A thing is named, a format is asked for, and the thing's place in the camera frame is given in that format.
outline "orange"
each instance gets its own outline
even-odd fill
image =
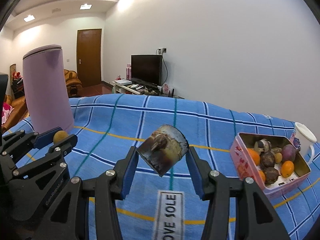
[[[260,165],[260,155],[254,149],[248,149],[248,153],[250,154],[251,158],[253,159],[255,165]]]
[[[292,161],[285,161],[281,167],[281,175],[284,178],[289,177],[294,171],[294,164]]]
[[[265,174],[263,173],[263,171],[260,171],[260,170],[258,172],[259,172],[259,175],[260,175],[261,179],[263,180],[263,183],[265,183],[266,182]]]

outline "leather armchair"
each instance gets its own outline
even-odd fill
[[[22,120],[25,112],[27,111],[27,103],[25,96],[12,101],[11,96],[5,95],[4,102],[12,106],[14,109],[10,113],[7,121],[1,127],[2,134],[10,128],[14,127],[20,120]]]
[[[64,78],[66,80],[67,92],[69,98],[78,97],[78,91],[82,89],[82,83],[78,79],[78,75],[73,70],[64,70]]]

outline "purple lid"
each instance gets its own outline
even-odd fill
[[[36,49],[33,49],[33,50],[29,51],[28,53],[26,53],[23,56],[22,59],[25,59],[26,57],[28,57],[30,55],[33,55],[33,54],[36,54],[38,52],[43,52],[43,51],[51,50],[51,49],[62,49],[62,47],[60,45],[57,45],[57,44],[51,44],[51,45],[42,46],[42,47],[39,47],[39,48],[36,48]]]

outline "mug handle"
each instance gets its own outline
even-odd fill
[[[310,149],[311,149],[311,157],[310,157],[310,161],[308,161],[307,164],[311,164],[313,161],[313,158],[315,157],[315,149],[313,145],[310,145]]]

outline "brown wooden door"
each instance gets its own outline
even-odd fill
[[[78,30],[77,72],[83,87],[101,84],[101,32]]]

